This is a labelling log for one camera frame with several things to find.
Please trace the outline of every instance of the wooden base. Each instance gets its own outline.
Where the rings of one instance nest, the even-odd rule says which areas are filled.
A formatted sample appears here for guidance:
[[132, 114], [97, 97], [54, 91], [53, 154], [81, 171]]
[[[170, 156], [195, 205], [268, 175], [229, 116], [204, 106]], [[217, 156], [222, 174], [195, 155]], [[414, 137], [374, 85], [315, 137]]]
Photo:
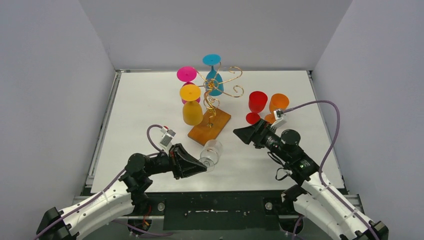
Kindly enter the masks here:
[[204, 146], [207, 141], [216, 139], [231, 118], [230, 114], [217, 108], [216, 116], [212, 118], [212, 127], [209, 127], [208, 123], [210, 116], [212, 116], [212, 113], [206, 111], [201, 123], [194, 126], [188, 133], [189, 138], [198, 142], [202, 146]]

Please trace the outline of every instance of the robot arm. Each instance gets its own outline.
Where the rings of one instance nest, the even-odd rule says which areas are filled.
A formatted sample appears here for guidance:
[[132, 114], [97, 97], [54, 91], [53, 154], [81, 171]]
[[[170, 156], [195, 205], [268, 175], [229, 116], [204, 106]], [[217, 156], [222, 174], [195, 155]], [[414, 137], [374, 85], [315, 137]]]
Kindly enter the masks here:
[[298, 132], [288, 129], [279, 137], [275, 131], [269, 122], [261, 119], [233, 132], [245, 144], [253, 142], [257, 149], [269, 149], [268, 154], [297, 183], [282, 194], [285, 203], [291, 203], [295, 211], [308, 217], [334, 240], [376, 240], [362, 220], [379, 240], [388, 239], [389, 230], [382, 222], [374, 223], [355, 209], [325, 174], [319, 173], [319, 166], [299, 146]]
[[[60, 211], [55, 207], [46, 211], [37, 230], [38, 239], [83, 239], [118, 217], [145, 210], [148, 200], [145, 191], [153, 183], [149, 176], [172, 172], [178, 180], [206, 170], [207, 167], [179, 143], [170, 147], [168, 155], [162, 152], [156, 156], [135, 153], [129, 157], [125, 169], [102, 192]], [[57, 223], [45, 230], [54, 222]]]

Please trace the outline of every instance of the white table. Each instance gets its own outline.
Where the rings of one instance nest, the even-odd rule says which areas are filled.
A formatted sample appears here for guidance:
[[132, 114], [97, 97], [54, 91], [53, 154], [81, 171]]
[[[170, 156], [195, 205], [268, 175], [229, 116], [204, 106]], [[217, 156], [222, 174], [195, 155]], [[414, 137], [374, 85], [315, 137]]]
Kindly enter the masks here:
[[[224, 81], [234, 76], [229, 72], [220, 74]], [[198, 76], [193, 82], [201, 85], [203, 80]], [[166, 125], [173, 129], [176, 136], [172, 142], [182, 143], [191, 155], [199, 157], [202, 146], [188, 138], [187, 134], [192, 126], [183, 121], [183, 104], [179, 95], [182, 85], [183, 82], [177, 79], [175, 72], [121, 74], [95, 168], [92, 193], [101, 191], [124, 168], [132, 154], [147, 155], [156, 152], [146, 137], [146, 129], [152, 124]], [[290, 178], [275, 180], [279, 166], [268, 157], [267, 150], [245, 145], [233, 133], [233, 129], [248, 126], [245, 117], [250, 112], [248, 101], [249, 94], [253, 91], [263, 91], [268, 95], [267, 106], [260, 113], [262, 118], [268, 114], [269, 99], [275, 93], [287, 95], [290, 99], [289, 107], [315, 100], [307, 72], [244, 71], [241, 78], [226, 83], [224, 90], [231, 92], [234, 85], [243, 86], [244, 96], [231, 98], [222, 94], [218, 97], [221, 101], [220, 108], [229, 113], [231, 119], [217, 138], [222, 142], [224, 151], [215, 169], [179, 180], [175, 180], [170, 172], [153, 175], [150, 177], [153, 184], [147, 192], [285, 190], [295, 184]], [[287, 118], [288, 123], [278, 129], [277, 134], [284, 129], [298, 131], [301, 136], [300, 146], [320, 164], [330, 140], [317, 104], [290, 112]], [[153, 128], [151, 135], [158, 142], [162, 133], [158, 128]], [[344, 188], [333, 152], [323, 170], [337, 188]]]

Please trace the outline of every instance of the gray wall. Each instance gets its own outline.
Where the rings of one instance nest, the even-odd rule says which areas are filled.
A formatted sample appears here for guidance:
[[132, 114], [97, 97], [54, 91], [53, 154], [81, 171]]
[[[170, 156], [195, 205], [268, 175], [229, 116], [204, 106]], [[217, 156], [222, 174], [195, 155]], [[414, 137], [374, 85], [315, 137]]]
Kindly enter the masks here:
[[0, 1], [1, 239], [35, 237], [85, 181], [114, 68], [77, 0]]
[[[423, 239], [424, 1], [353, 1], [313, 71], [345, 182], [391, 240]], [[335, 114], [324, 107], [330, 131]]]
[[80, 0], [117, 69], [308, 69], [352, 0]]

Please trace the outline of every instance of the gold spiral wire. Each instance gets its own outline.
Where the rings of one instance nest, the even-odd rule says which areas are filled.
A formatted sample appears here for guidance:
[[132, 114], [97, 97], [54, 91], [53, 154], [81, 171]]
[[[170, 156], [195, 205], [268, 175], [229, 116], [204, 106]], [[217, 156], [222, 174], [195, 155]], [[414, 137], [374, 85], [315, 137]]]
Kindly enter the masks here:
[[220, 72], [221, 69], [221, 62], [219, 62], [219, 67], [218, 70], [215, 73], [215, 76], [213, 78], [210, 79], [206, 79], [199, 71], [196, 70], [197, 74], [203, 79], [203, 85], [199, 85], [198, 87], [206, 87], [207, 91], [203, 94], [203, 105], [206, 107], [206, 110], [208, 112], [211, 113], [210, 117], [209, 117], [209, 121], [208, 121], [208, 126], [210, 128], [212, 128], [212, 119], [217, 115], [217, 111], [216, 109], [220, 106], [221, 102], [219, 99], [213, 97], [210, 95], [210, 93], [213, 90], [218, 90], [220, 93], [225, 94], [227, 96], [230, 96], [232, 98], [240, 98], [241, 96], [243, 96], [245, 94], [245, 89], [240, 86], [240, 85], [235, 85], [232, 87], [232, 89], [234, 90], [234, 92], [237, 94], [239, 93], [238, 90], [241, 91], [241, 94], [237, 94], [237, 95], [233, 95], [233, 94], [229, 94], [227, 92], [222, 91], [221, 89], [219, 89], [219, 85], [220, 84], [224, 84], [224, 83], [228, 83], [230, 81], [233, 81], [235, 79], [240, 78], [243, 75], [243, 70], [240, 69], [238, 66], [231, 66], [228, 68], [228, 72], [235, 74], [236, 72], [233, 70], [238, 70], [240, 71], [240, 74], [234, 78], [231, 78], [229, 80], [223, 81], [223, 82], [218, 82], [216, 80], [218, 73]]

